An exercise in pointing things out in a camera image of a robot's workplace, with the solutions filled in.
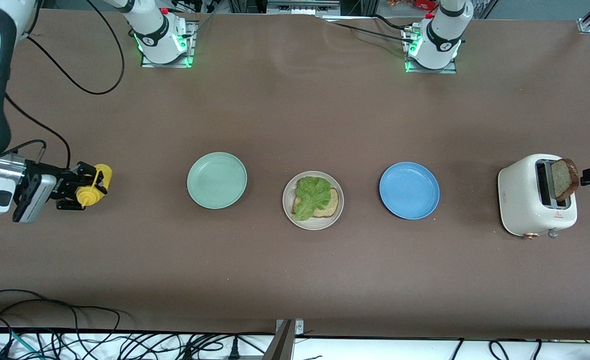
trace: yellow gripper attachment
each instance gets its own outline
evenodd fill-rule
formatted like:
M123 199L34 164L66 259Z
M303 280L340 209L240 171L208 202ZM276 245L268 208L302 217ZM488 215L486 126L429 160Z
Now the yellow gripper attachment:
M95 166L97 172L95 173L95 177L93 179L93 184L83 187L78 187L75 195L77 196L77 201L80 203L82 207L90 207L91 205L96 204L98 201L102 200L102 198L106 195L105 193L101 192L100 189L97 188L97 177L99 176L100 172L103 175L103 179L99 183L100 187L103 187L108 191L108 185L111 183L111 178L113 177L113 170L106 164L97 164Z

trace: table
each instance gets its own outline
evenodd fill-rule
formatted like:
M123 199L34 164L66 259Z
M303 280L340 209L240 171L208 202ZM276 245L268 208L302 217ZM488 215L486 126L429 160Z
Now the table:
M16 48L10 96L69 140L73 162L114 175L84 212L0 216L0 289L125 310L129 330L274 331L297 317L316 335L590 338L590 186L576 225L535 240L503 230L496 190L501 168L533 153L590 167L590 35L573 22L473 21L457 75L434 75L405 73L394 40L306 15L216 14L193 68L139 68L126 22L107 16L126 53L109 95L78 91L27 41ZM85 86L117 78L96 14L43 11L35 35ZM55 137L6 113L14 144L45 139L43 161L64 163ZM190 166L214 151L248 172L222 210L186 191ZM396 218L379 199L381 174L402 161L439 181L428 218ZM345 194L321 231L295 227L281 205L309 170ZM73 325L52 307L17 313L17 324ZM93 313L84 326L111 324Z

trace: plate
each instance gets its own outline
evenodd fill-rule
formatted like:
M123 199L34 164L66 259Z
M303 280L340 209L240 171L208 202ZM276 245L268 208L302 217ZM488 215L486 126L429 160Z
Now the plate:
M391 213L402 219L425 218L440 202L437 179L415 162L398 162L384 171L379 196Z
M339 203L337 204L337 211L335 214L333 214L333 216L329 218L309 218L304 221L295 221L293 219L293 216L295 215L293 215L292 211L293 203L295 203L295 190L297 189L297 182L301 178L306 178L307 176L315 176L317 178L326 179L329 183L331 183L331 187L334 187L337 190L337 194L339 195ZM291 221L291 223L305 230L322 230L333 225L342 214L342 210L344 209L344 193L342 192L342 188L339 186L339 182L337 182L331 175L321 171L305 171L291 178L288 184L286 184L284 193L281 196L281 203L284 207L284 214L286 214L286 217Z
M192 200L206 209L233 205L247 188L247 169L227 152L212 152L193 164L186 179Z

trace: green lettuce leaf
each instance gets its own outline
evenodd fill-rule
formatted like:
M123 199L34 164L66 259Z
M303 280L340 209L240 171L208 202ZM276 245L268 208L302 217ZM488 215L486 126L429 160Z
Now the green lettuce leaf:
M324 210L331 201L331 183L325 178L306 176L297 182L295 194L301 202L295 207L293 220L308 220L315 213L315 209Z

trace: bread slice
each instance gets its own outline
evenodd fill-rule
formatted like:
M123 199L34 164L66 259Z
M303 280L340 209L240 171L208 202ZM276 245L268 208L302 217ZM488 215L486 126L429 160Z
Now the bread slice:
M295 207L297 204L302 202L302 198L299 196L295 196L295 203L293 203L293 210L291 210L292 214L295 215ZM330 218L332 217L336 211L337 207L339 206L339 193L337 190L332 188L331 189L331 200L326 205L326 208L323 210L315 209L313 212L313 218Z
M553 189L557 201L564 201L579 187L577 166L571 159L560 159L550 166L553 174Z

